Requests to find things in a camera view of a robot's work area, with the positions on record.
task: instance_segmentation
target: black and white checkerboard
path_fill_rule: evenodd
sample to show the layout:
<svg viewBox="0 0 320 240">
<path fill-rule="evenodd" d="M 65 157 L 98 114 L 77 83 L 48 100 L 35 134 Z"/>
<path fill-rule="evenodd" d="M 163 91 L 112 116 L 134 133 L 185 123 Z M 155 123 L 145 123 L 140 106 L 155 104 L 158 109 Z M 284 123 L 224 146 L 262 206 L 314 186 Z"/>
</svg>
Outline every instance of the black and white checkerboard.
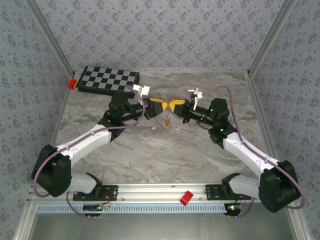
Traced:
<svg viewBox="0 0 320 240">
<path fill-rule="evenodd" d="M 86 66 L 76 87 L 80 92 L 110 96 L 116 91 L 122 91 L 133 98 L 134 93 L 125 85 L 138 84 L 139 79 L 139 72 Z"/>
</svg>

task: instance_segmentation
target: patterned blue wallpaper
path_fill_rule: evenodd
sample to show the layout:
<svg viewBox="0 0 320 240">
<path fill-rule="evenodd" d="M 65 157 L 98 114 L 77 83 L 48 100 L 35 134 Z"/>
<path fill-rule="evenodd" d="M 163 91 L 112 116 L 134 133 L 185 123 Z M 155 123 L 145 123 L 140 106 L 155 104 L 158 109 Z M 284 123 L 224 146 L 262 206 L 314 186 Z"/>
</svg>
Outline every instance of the patterned blue wallpaper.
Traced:
<svg viewBox="0 0 320 240">
<path fill-rule="evenodd" d="M 0 239 L 11 239 L 68 77 L 21 0 L 0 1 Z"/>
<path fill-rule="evenodd" d="M 305 213 L 320 239 L 320 2 L 299 1 L 254 76 L 282 160 L 306 191 Z"/>
<path fill-rule="evenodd" d="M 38 0 L 72 68 L 245 70 L 283 0 Z"/>
</svg>

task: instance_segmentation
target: cable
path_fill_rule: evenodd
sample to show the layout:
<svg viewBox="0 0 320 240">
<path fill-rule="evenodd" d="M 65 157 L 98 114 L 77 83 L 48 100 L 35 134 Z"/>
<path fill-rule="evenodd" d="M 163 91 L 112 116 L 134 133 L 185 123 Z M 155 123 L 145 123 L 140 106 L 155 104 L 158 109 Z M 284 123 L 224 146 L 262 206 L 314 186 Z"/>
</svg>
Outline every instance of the cable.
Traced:
<svg viewBox="0 0 320 240">
<path fill-rule="evenodd" d="M 240 198 L 244 199 L 244 205 L 243 207 L 246 205 L 246 197 L 243 194 L 238 194 L 238 197 L 236 198 L 235 202 L 233 203 L 233 205 L 236 205 L 236 203 L 240 200 Z"/>
<path fill-rule="evenodd" d="M 68 191 L 68 192 L 66 193 L 66 198 L 65 198 L 65 200 L 66 200 L 66 203 L 69 205 L 69 207 L 71 208 L 71 210 L 72 210 L 75 214 L 77 214 L 79 217 L 82 217 L 82 218 L 85 218 L 85 219 L 94 219 L 94 218 L 95 218 L 95 217 L 93 217 L 93 216 L 86 216 L 86 215 L 78 212 L 78 211 L 71 205 L 71 203 L 70 203 L 70 201 L 69 201 L 69 194 L 70 194 L 70 192 Z"/>
<path fill-rule="evenodd" d="M 108 197 L 108 202 L 104 202 L 102 205 L 109 204 L 109 208 L 111 208 L 111 197 L 109 193 L 103 192 L 102 194 Z"/>
<path fill-rule="evenodd" d="M 201 126 L 201 125 L 200 125 L 200 123 L 199 123 L 198 121 L 196 122 L 196 124 L 198 124 L 198 125 L 199 125 L 199 127 L 200 127 L 200 128 L 202 128 L 202 129 L 210 130 L 210 128 L 206 128 L 206 127 L 204 127 L 204 126 Z"/>
<path fill-rule="evenodd" d="M 240 219 L 240 218 L 243 218 L 243 217 L 247 216 L 247 215 L 252 211 L 252 209 L 254 208 L 254 205 L 255 205 L 255 198 L 253 197 L 249 209 L 248 209 L 244 214 L 242 214 L 242 215 L 240 215 L 240 216 L 228 216 L 228 217 L 229 217 L 229 218 L 232 218 L 232 219 Z"/>
<path fill-rule="evenodd" d="M 142 99 L 142 97 L 135 91 L 132 89 L 132 87 L 130 87 L 129 85 L 126 85 L 125 86 L 127 89 L 130 89 L 131 92 L 134 93 L 134 95 L 137 96 L 137 98 L 142 102 L 144 103 L 144 100 Z M 44 162 L 40 165 L 40 167 L 38 168 L 38 170 L 36 171 L 35 175 L 34 175 L 34 179 L 33 179 L 33 192 L 34 194 L 39 197 L 39 198 L 46 198 L 48 197 L 50 194 L 47 193 L 45 195 L 42 195 L 38 192 L 37 190 L 37 181 L 38 181 L 38 177 L 39 177 L 39 174 L 41 173 L 42 169 L 45 167 L 45 165 L 52 159 L 54 158 L 56 155 L 60 154 L 61 152 L 69 149 L 69 148 L 72 148 L 74 147 L 75 145 L 81 143 L 83 140 L 87 139 L 88 137 L 96 134 L 96 133 L 99 133 L 99 132 L 102 132 L 102 131 L 108 131 L 108 130 L 115 130 L 115 129 L 126 129 L 126 128 L 130 128 L 130 127 L 133 127 L 135 125 L 137 125 L 142 119 L 143 117 L 145 116 L 145 112 L 146 112 L 146 105 L 145 104 L 142 104 L 142 114 L 141 116 L 132 124 L 129 124 L 129 125 L 123 125 L 123 126 L 111 126 L 111 127 L 104 127 L 104 128 L 100 128 L 98 130 L 95 130 L 94 132 L 91 132 L 85 136 L 83 136 L 82 138 L 80 138 L 79 140 L 75 141 L 74 143 L 70 144 L 68 147 L 64 147 L 56 152 L 54 152 L 53 154 L 51 154 L 46 160 L 44 160 Z"/>
<path fill-rule="evenodd" d="M 262 156 L 261 154 L 259 154 L 258 152 L 256 152 L 254 149 L 252 149 L 243 139 L 241 133 L 240 133 L 240 128 L 238 126 L 238 123 L 237 123 L 237 120 L 236 120 L 236 115 L 235 115 L 235 112 L 234 112 L 234 106 L 233 106 L 233 101 L 232 101 L 232 94 L 231 94 L 231 91 L 230 89 L 226 86 L 226 85 L 220 85 L 220 86 L 216 86 L 212 89 L 210 89 L 209 91 L 206 91 L 205 93 L 202 94 L 202 96 L 206 96 L 210 93 L 212 93 L 214 90 L 218 90 L 218 89 L 221 89 L 221 88 L 224 88 L 228 91 L 228 94 L 229 94 L 229 99 L 230 99 L 230 108 L 231 108 L 231 113 L 232 113 L 232 117 L 233 117 L 233 121 L 234 121 L 234 124 L 235 124 L 235 128 L 236 128 L 236 131 L 239 135 L 239 139 L 240 141 L 242 142 L 242 144 L 250 151 L 252 152 L 253 154 L 255 154 L 257 157 L 259 157 L 261 160 L 267 162 L 268 164 L 272 165 L 273 167 L 275 167 L 277 170 L 279 170 L 281 173 L 283 173 L 294 185 L 295 187 L 299 190 L 300 194 L 301 194 L 301 197 L 302 197 L 302 202 L 299 206 L 286 206 L 288 209 L 295 209 L 295 210 L 298 210 L 298 209 L 302 209 L 305 205 L 306 205 L 306 202 L 307 202 L 307 196 L 306 194 L 304 193 L 304 191 L 302 190 L 302 188 L 299 186 L 299 184 L 297 183 L 297 181 L 292 177 L 290 176 L 286 171 L 284 171 L 281 167 L 279 167 L 277 164 L 273 163 L 272 161 L 269 161 L 266 157 Z"/>
</svg>

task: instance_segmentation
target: red cube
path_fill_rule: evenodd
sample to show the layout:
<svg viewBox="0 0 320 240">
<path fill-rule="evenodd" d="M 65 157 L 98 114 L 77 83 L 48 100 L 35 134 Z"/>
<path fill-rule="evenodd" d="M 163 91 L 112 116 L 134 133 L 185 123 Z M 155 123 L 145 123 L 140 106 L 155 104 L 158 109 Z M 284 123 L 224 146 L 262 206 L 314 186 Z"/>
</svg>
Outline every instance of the red cube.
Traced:
<svg viewBox="0 0 320 240">
<path fill-rule="evenodd" d="M 69 89 L 75 89 L 76 87 L 76 84 L 77 84 L 77 80 L 75 78 L 72 78 L 68 84 L 68 88 Z"/>
<path fill-rule="evenodd" d="M 193 196 L 194 195 L 191 192 L 187 191 L 185 193 L 185 195 L 183 196 L 183 198 L 181 198 L 180 203 L 182 203 L 184 206 L 186 206 L 188 204 L 188 202 L 190 201 L 190 199 L 192 199 Z"/>
</svg>

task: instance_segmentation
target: yellow object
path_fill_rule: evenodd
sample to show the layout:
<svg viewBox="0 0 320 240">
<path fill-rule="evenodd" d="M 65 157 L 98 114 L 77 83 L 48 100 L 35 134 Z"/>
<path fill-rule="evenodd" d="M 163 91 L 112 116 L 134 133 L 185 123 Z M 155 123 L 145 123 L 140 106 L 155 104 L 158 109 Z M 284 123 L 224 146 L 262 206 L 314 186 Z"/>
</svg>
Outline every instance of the yellow object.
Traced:
<svg viewBox="0 0 320 240">
<path fill-rule="evenodd" d="M 156 103 L 162 103 L 162 108 L 163 108 L 163 111 L 167 109 L 168 107 L 168 103 L 162 99 L 159 99 L 159 98 L 150 98 L 150 101 L 152 102 L 156 102 Z"/>
<path fill-rule="evenodd" d="M 183 105 L 185 103 L 186 103 L 185 100 L 174 100 L 169 103 L 169 107 L 171 111 L 174 113 L 176 105 Z"/>
<path fill-rule="evenodd" d="M 171 126 L 171 122 L 170 122 L 170 120 L 165 121 L 164 128 L 165 128 L 165 129 L 169 129 L 169 128 L 170 128 L 170 126 Z"/>
</svg>

